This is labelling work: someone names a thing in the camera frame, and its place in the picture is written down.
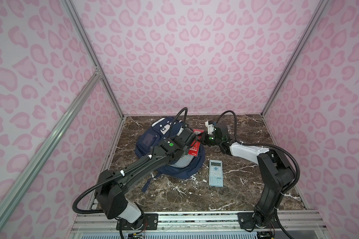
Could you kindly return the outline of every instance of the calculator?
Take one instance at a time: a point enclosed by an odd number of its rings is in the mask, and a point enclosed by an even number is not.
[[[222,161],[220,160],[209,160],[209,186],[213,186],[213,187],[224,186]]]

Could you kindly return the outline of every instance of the side wall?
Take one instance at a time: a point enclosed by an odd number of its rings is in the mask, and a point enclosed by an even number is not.
[[[359,1],[335,0],[265,120],[333,238],[359,238]]]
[[[124,114],[260,113],[319,0],[73,0]]]
[[[0,0],[0,201],[92,76],[58,0]]]
[[[67,238],[72,203],[98,179],[120,118],[99,82],[3,228],[0,238]],[[89,195],[78,205],[85,208]]]

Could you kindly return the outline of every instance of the backpack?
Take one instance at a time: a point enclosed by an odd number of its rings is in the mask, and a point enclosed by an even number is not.
[[[135,154],[139,158],[149,153],[150,147],[157,146],[158,142],[161,141],[163,138],[174,136],[179,132],[180,128],[182,127],[182,121],[176,120],[175,124],[172,127],[172,131],[170,135],[168,135],[170,123],[173,121],[173,119],[174,117],[168,116],[158,120],[157,122],[153,123],[152,127],[150,127],[147,131],[145,131],[142,136],[139,137],[134,150]],[[202,168],[204,161],[205,161],[205,148],[201,144],[199,146],[198,155],[195,156],[187,166],[185,167],[173,167],[171,165],[161,166],[156,169],[158,171],[158,174],[153,179],[158,178],[162,174],[166,174],[179,179],[188,179],[196,172],[198,172],[199,169]],[[148,181],[142,188],[143,192],[146,192],[151,180],[152,178],[148,179]]]

